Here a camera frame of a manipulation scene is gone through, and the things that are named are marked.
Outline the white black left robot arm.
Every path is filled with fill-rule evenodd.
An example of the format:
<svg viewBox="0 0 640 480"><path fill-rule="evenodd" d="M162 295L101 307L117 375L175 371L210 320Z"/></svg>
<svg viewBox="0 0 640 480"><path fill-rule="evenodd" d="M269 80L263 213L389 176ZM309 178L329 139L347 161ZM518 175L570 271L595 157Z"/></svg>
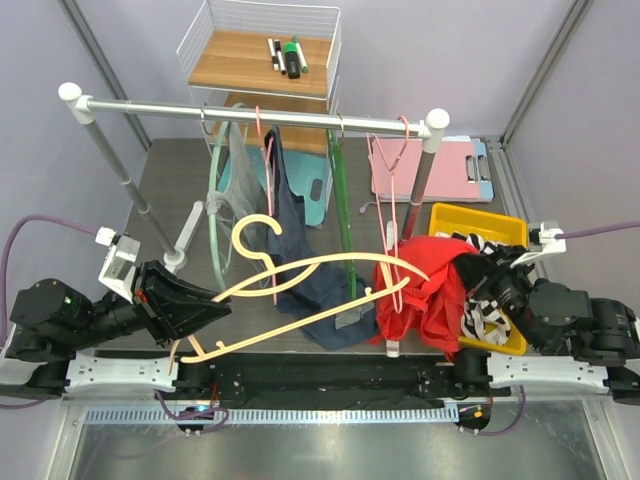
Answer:
<svg viewBox="0 0 640 480"><path fill-rule="evenodd" d="M27 373L1 371L1 395L33 401L59 398L70 382L63 369L78 352L146 331L161 347L193 335L232 312L228 299L179 279L160 262L132 268L131 299L109 291L92 302L57 279L21 290L10 320L16 326L7 358Z"/></svg>

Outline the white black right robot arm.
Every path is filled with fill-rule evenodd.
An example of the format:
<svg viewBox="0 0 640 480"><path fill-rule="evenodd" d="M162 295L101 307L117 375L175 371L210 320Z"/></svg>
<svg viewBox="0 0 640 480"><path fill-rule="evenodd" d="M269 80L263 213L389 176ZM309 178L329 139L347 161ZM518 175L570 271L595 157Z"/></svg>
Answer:
<svg viewBox="0 0 640 480"><path fill-rule="evenodd" d="M496 352L457 354L451 380L465 395L508 387L562 394L609 395L639 402L639 318L620 301L596 298L546 278L522 246L465 253L453 265L471 300L497 304L533 350L531 356Z"/></svg>

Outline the green plastic hanger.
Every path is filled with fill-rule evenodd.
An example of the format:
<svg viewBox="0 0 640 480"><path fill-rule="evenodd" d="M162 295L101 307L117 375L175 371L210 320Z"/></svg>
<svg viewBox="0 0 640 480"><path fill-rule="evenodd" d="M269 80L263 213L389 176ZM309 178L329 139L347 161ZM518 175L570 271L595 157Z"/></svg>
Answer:
<svg viewBox="0 0 640 480"><path fill-rule="evenodd" d="M341 248L344 253L350 253L353 251L353 238L342 149L333 130L327 131L327 140Z"/></svg>

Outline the black white striped top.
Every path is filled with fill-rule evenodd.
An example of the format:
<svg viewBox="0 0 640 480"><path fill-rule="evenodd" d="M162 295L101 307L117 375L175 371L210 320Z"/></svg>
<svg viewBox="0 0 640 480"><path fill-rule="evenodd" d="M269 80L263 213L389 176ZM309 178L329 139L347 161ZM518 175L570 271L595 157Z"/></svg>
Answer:
<svg viewBox="0 0 640 480"><path fill-rule="evenodd" d="M504 246L504 243L485 240L475 233L463 235L455 231L450 238L465 241L480 254L489 255L495 253L499 246ZM495 300L468 300L461 317L461 332L465 338L503 346L510 338L512 327Z"/></svg>

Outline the red t-shirt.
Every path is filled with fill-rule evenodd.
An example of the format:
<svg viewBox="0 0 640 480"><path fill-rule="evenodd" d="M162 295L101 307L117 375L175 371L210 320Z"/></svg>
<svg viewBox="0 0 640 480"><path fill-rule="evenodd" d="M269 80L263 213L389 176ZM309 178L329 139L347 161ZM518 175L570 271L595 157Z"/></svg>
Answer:
<svg viewBox="0 0 640 480"><path fill-rule="evenodd" d="M428 347L442 351L453 360L459 350L461 318L464 313L466 289L454 266L463 254L476 255L471 244L456 238L421 235L399 246L399 258L423 271L422 277L401 268L401 277L409 277L402 288L402 311L396 312L390 296L376 302L376 322L379 332L368 342L400 341L408 331L418 333Z"/></svg>

